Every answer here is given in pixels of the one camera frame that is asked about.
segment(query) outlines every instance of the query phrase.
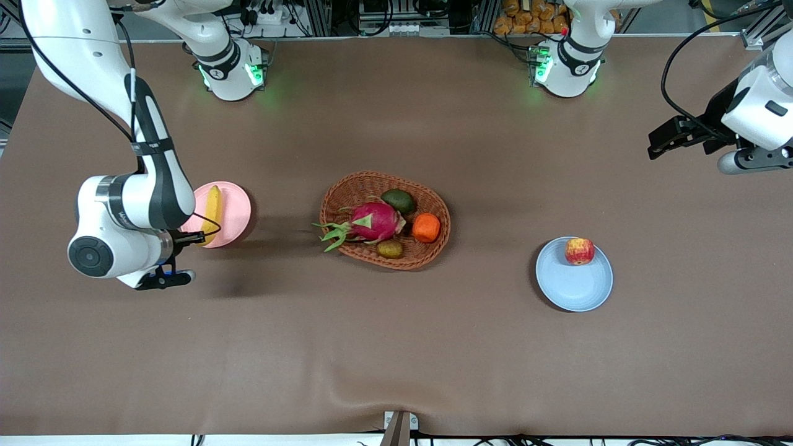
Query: dragon fruit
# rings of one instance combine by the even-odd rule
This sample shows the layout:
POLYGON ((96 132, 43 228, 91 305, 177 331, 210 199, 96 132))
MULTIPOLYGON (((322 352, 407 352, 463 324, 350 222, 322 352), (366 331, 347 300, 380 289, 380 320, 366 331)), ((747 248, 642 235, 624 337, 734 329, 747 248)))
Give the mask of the dragon fruit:
POLYGON ((404 227, 405 221, 402 215, 395 211, 391 205, 385 203, 366 203, 355 208, 352 218, 341 225, 327 223, 315 226, 321 228, 333 228, 332 231, 320 237, 322 241, 337 238, 325 252, 332 251, 342 245, 345 241, 365 241, 367 244, 377 244, 383 240, 388 240, 404 227))

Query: apple on plate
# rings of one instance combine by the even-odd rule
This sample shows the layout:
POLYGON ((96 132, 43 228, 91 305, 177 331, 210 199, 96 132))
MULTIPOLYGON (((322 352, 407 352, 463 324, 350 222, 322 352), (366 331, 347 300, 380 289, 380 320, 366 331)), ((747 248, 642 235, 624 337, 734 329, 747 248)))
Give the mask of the apple on plate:
POLYGON ((567 240, 565 259, 576 267, 592 262, 595 258, 595 244, 589 239, 572 238, 567 240))

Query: plate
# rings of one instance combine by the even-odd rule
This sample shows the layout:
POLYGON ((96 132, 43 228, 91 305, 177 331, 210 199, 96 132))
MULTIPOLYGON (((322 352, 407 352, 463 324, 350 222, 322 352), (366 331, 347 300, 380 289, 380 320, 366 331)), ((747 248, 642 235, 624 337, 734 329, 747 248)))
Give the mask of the plate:
POLYGON ((564 310, 591 311, 603 305, 614 273, 606 255, 595 246, 595 257, 586 265, 573 266, 565 259, 567 240, 559 237, 545 245, 537 258, 537 282, 543 294, 564 310))
MULTIPOLYGON (((220 196, 223 198, 223 212, 220 215, 220 226, 222 230, 215 234, 215 238, 206 244, 204 248, 219 248, 236 240, 247 227, 251 220, 251 199, 247 196, 242 187, 228 181, 216 181, 207 183, 195 190, 196 210, 195 213, 204 215, 206 211, 206 198, 212 186, 220 188, 220 196)), ((182 231, 192 233, 201 230, 204 220, 192 216, 182 225, 182 231)))

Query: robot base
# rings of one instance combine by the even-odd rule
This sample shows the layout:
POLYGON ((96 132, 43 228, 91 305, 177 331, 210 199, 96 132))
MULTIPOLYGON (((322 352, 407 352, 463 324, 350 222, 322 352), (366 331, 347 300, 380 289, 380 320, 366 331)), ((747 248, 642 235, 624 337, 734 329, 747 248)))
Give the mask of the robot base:
POLYGON ((558 52, 558 43, 546 40, 538 46, 536 56, 538 66, 530 68, 530 76, 535 83, 545 87, 550 93, 562 98, 573 98, 584 93, 590 84, 595 82, 597 69, 600 62, 592 69, 581 65, 587 71, 584 75, 574 75, 570 69, 561 62, 558 52))
POLYGON ((239 45, 240 58, 237 65, 230 70, 226 79, 214 79, 210 73, 204 72, 204 84, 224 101, 239 101, 247 98, 257 90, 264 90, 270 53, 244 39, 234 40, 239 45))

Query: basket of fruit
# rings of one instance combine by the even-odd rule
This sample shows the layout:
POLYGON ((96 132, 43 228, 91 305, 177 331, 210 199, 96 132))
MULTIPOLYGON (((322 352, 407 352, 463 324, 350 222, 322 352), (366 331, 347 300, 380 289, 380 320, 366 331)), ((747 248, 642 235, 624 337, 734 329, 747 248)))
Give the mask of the basket of fruit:
POLYGON ((430 263, 449 241, 446 203, 432 189, 379 172, 357 172, 325 194, 322 241, 354 259, 395 270, 430 263))

